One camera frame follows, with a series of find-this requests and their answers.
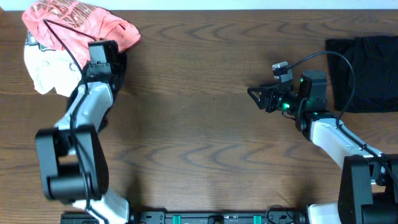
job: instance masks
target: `wooden tabletop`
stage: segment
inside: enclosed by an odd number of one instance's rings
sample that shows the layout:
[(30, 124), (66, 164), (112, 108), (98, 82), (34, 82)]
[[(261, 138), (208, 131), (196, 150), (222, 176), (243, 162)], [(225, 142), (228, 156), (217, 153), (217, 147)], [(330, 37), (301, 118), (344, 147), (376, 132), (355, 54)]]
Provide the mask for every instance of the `wooden tabletop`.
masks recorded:
[[(114, 11), (135, 24), (126, 82), (100, 132), (110, 187), (134, 205), (167, 210), (265, 210), (337, 200), (341, 170), (280, 113), (246, 93), (271, 65), (325, 49), (330, 38), (397, 35), (398, 11)], [(59, 223), (69, 206), (42, 193), (34, 136), (67, 98), (40, 95), (24, 65), (21, 12), (0, 22), (0, 223)], [(325, 56), (294, 70), (328, 71)], [(328, 86), (328, 109), (333, 109)], [(398, 113), (343, 121), (386, 153)]]

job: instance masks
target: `green strip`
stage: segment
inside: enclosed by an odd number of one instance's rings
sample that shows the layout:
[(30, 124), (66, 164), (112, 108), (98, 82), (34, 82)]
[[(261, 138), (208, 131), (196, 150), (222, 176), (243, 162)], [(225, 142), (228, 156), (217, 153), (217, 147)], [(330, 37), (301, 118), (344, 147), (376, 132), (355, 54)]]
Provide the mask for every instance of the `green strip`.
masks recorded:
[(253, 216), (253, 224), (261, 224), (261, 216), (260, 215), (255, 215)]
[(173, 224), (181, 224), (181, 216), (180, 215), (173, 216)]

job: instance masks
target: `white wall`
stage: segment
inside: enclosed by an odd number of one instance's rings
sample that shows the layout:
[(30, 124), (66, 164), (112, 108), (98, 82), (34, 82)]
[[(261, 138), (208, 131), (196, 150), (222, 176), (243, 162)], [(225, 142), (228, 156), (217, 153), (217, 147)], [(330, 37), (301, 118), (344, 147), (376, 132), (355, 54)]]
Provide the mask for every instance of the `white wall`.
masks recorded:
[[(36, 0), (0, 0), (6, 10), (26, 10)], [(398, 0), (82, 0), (109, 10), (398, 9)]]

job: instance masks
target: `pink towel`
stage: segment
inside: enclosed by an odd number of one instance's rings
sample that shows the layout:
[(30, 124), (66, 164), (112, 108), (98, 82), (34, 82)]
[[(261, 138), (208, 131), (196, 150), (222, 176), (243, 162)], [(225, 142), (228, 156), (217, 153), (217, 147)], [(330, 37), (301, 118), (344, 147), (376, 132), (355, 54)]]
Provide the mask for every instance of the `pink towel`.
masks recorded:
[[(44, 19), (66, 25), (97, 40), (115, 40), (120, 52), (141, 37), (134, 25), (100, 7), (74, 0), (41, 0), (23, 13), (22, 20), (39, 43), (53, 50), (63, 50), (63, 47), (44, 24)], [(49, 25), (83, 67), (90, 59), (88, 42), (93, 40), (56, 24)]]

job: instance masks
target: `robotic arm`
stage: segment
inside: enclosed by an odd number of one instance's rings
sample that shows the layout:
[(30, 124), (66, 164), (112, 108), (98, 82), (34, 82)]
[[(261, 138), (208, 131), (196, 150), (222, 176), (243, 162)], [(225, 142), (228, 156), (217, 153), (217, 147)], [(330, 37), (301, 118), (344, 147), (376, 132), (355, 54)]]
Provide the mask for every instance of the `robotic arm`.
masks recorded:
[[(65, 116), (54, 128), (36, 135), (40, 176), (45, 196), (86, 210), (87, 215), (63, 215), (61, 223), (143, 224), (282, 224), (282, 223), (397, 223), (398, 186), (386, 170), (363, 150), (362, 140), (326, 110), (326, 74), (303, 73), (298, 93), (293, 92), (292, 71), (287, 62), (273, 65), (279, 82), (248, 93), (261, 110), (276, 110), (294, 116), (305, 138), (325, 150), (343, 169), (338, 202), (309, 205), (305, 210), (275, 210), (249, 213), (133, 213), (129, 203), (109, 189), (108, 166), (98, 139), (104, 117), (123, 84), (126, 56), (114, 41), (89, 43), (91, 62), (85, 67), (87, 88), (72, 94)], [(368, 146), (398, 174), (398, 155), (384, 155)], [(61, 157), (76, 154), (78, 161), (62, 163)], [(386, 186), (373, 194), (371, 184)]]

